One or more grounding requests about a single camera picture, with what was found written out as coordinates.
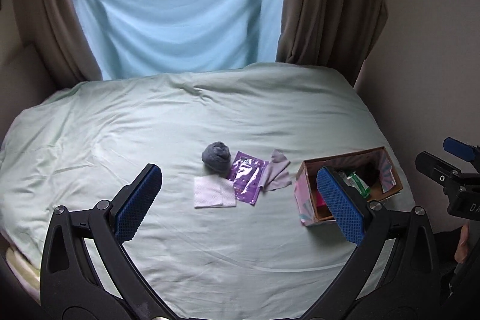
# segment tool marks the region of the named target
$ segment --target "gray ball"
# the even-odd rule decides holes
[[[224,143],[217,141],[205,148],[202,161],[213,172],[226,174],[230,168],[230,150]]]

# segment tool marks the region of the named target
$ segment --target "silver bolt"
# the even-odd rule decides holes
[[[65,211],[65,207],[63,205],[57,206],[53,212],[55,214],[62,214]]]
[[[377,201],[372,201],[370,204],[370,209],[374,210],[374,211],[379,211],[381,208],[382,208],[382,204],[380,202],[377,202]]]
[[[423,209],[421,206],[416,206],[414,210],[419,216],[423,216],[425,214],[425,209]]]
[[[97,204],[97,209],[100,209],[101,211],[108,208],[110,206],[110,202],[107,201],[106,199],[103,199],[98,202]]]

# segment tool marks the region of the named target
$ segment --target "box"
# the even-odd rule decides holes
[[[368,162],[372,162],[379,170],[379,180],[370,187],[367,201],[381,201],[398,193],[402,182],[398,177],[390,156],[385,147],[371,150],[345,153],[344,155],[329,156],[326,158],[304,160],[297,172],[295,183],[295,199],[298,204],[300,220],[305,226],[314,226],[325,223],[335,223],[335,220],[323,204],[317,207],[317,173],[323,166],[329,165],[336,170],[356,169]]]

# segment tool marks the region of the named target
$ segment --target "mattress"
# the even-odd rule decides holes
[[[275,63],[85,82],[24,110],[0,150],[0,223],[39,268],[57,205],[90,209],[154,163],[162,190],[124,247],[160,297],[183,317],[297,317],[355,246],[334,224],[302,226],[293,186],[260,194],[254,207],[194,209],[194,178],[208,174],[201,153],[219,140],[232,155],[268,160],[274,148],[284,151],[292,179],[304,159],[385,146],[403,183],[385,205],[414,205],[393,151],[345,79],[329,68]],[[365,291],[390,249],[388,243]]]

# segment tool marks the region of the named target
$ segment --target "human hand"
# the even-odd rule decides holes
[[[460,231],[460,240],[458,241],[457,250],[455,252],[455,260],[457,263],[464,263],[469,256],[469,223],[466,223]]]

